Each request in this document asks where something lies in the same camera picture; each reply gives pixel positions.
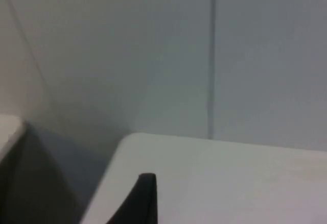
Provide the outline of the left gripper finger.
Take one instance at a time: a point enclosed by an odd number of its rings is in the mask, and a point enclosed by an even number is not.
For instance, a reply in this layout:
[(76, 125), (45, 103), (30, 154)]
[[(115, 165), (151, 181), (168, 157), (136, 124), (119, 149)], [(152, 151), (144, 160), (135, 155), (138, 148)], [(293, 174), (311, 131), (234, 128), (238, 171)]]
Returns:
[(108, 223), (158, 223), (156, 174), (143, 173), (138, 176), (131, 191)]

